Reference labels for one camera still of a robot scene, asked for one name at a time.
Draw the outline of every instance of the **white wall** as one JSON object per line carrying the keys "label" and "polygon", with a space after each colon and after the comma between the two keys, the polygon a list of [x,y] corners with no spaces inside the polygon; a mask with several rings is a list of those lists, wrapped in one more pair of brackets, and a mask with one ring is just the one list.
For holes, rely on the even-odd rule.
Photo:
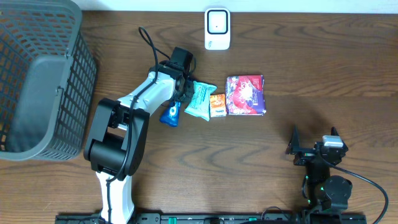
{"label": "white wall", "polygon": [[398,0],[72,0],[83,10],[398,13]]}

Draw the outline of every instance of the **small orange box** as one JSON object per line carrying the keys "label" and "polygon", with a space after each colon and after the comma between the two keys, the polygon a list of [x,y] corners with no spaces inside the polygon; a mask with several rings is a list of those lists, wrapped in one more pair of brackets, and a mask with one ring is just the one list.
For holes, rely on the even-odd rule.
{"label": "small orange box", "polygon": [[210,116],[212,118],[226,116],[225,94],[210,96]]}

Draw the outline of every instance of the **wooden surface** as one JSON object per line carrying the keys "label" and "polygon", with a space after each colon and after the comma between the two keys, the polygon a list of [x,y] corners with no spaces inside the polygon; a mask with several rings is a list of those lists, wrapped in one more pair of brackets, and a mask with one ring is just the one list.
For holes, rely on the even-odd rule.
{"label": "wooden surface", "polygon": [[[134,176],[136,206],[172,213],[299,210],[307,203],[300,193],[305,169],[284,154],[292,126],[306,146],[336,126],[349,147],[340,166],[383,186],[390,206],[382,223],[397,223],[398,16],[233,13],[231,20],[230,49],[208,51],[202,13],[84,13],[82,31],[99,61],[89,124],[100,99],[130,93],[153,66],[138,26],[164,52],[176,45],[191,51],[196,78],[217,85],[217,93],[230,75],[265,77],[265,116],[206,122],[182,112],[179,127],[170,128],[159,123],[160,108]],[[353,182],[349,211],[372,223],[382,194],[332,174]],[[67,162],[1,161],[0,183],[0,223],[53,223],[59,213],[102,207],[83,153]]]}

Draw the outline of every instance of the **basket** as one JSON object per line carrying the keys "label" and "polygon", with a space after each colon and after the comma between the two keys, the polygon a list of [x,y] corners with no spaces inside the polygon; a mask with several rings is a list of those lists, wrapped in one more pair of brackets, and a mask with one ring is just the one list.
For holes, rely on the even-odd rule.
{"label": "basket", "polygon": [[0,159],[79,154],[96,81],[69,0],[0,2]]}

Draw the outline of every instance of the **pink package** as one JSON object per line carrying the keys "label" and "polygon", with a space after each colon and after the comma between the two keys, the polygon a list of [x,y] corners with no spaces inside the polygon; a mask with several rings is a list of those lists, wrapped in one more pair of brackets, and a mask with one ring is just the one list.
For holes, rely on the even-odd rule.
{"label": "pink package", "polygon": [[225,86],[226,107],[232,115],[263,115],[266,112],[262,75],[228,77]]}

